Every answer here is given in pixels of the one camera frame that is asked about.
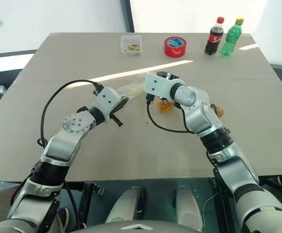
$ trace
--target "table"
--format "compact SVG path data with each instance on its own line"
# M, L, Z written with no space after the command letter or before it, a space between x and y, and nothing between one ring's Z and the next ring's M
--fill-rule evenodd
M64 83L125 71L193 61L162 70L180 76L188 85L208 92L211 103L223 107L223 124L240 145L259 175L282 174L282 83L258 48L238 50L232 56L208 56L207 34L176 34L187 41L185 56L164 55L168 33L141 33L141 56L120 53L122 33L54 33L44 41L16 82L0 101L0 181L21 181L39 159L40 117L49 97ZM254 44L242 35L237 48ZM102 82L117 89L137 75ZM64 116L94 101L93 87L63 90L46 113L45 136L55 135ZM179 110L166 114L151 105L153 118L165 127L183 129ZM117 113L124 123L102 124L82 141L67 181L130 180L211 177L212 167L199 139L164 132L152 125L145 93L131 99Z

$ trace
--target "plastic bottle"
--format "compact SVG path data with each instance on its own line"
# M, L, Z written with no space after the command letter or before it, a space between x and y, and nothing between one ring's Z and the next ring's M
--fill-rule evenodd
M234 51L234 47L236 46L239 37L242 34L241 25L243 23L243 18L237 18L235 25L233 25L226 36L225 43L222 47L221 54L230 55Z
M208 55L215 54L224 33L223 25L224 17L218 17L216 25L214 25L209 34L207 45L205 46L204 52Z

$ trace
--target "red tape roll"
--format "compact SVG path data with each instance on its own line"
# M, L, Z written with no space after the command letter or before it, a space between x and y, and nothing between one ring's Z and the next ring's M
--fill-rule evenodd
M165 54L169 57L182 57L186 50L186 40L172 36L165 40Z

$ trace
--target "clear plastic box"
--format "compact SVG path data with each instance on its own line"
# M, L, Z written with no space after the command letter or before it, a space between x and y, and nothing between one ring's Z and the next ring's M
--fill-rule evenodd
M137 46L137 51L129 50L129 46ZM121 36L120 48L122 54L126 56L141 55L142 51L142 36L140 35L123 35Z

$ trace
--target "robotic arm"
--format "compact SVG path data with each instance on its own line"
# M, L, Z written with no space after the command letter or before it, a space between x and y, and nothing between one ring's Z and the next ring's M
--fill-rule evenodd
M208 158L215 166L214 176L234 197L244 233L282 233L282 204L258 185L257 173L210 107L208 94L186 86L181 79L168 79L170 76L147 74L144 86L147 104L154 96L180 104L188 128L207 149Z
M7 220L0 222L1 232L47 232L55 218L59 202L55 199L63 187L69 167L80 149L81 140L97 125L113 119L114 112L128 99L110 87L103 87L90 108L83 107L66 116L58 132L47 144L40 160L15 199Z

